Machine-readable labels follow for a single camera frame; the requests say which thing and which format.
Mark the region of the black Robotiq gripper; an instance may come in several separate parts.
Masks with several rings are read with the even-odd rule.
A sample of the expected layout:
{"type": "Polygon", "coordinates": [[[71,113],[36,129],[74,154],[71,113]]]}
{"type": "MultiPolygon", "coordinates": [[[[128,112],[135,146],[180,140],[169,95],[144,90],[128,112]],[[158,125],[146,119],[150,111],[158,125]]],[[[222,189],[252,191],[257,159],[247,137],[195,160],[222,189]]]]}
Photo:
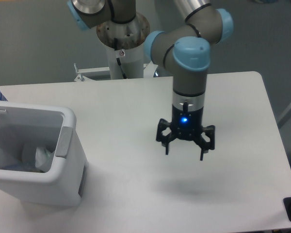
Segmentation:
{"type": "Polygon", "coordinates": [[[172,122],[161,118],[157,127],[156,141],[161,142],[165,147],[165,155],[169,154],[169,144],[176,138],[187,141],[194,141],[201,148],[200,161],[203,160],[204,154],[209,150],[215,149],[215,126],[209,125],[202,127],[203,108],[183,112],[182,110],[172,107],[172,122]],[[170,133],[164,135],[163,132],[169,128],[170,133]]]}

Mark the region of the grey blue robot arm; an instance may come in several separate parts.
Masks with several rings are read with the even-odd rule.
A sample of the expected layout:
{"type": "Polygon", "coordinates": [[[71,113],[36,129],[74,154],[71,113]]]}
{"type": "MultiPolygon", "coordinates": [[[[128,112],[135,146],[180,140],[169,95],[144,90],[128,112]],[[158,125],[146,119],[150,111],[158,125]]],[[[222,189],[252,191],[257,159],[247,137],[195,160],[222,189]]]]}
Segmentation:
{"type": "Polygon", "coordinates": [[[215,127],[202,125],[210,47],[229,38],[234,24],[228,11],[208,0],[175,4],[185,24],[165,33],[150,31],[133,0],[67,2],[80,29],[96,29],[112,79],[143,77],[145,57],[173,76],[172,120],[160,119],[156,140],[165,148],[175,139],[193,141],[204,154],[215,148],[215,127]]]}

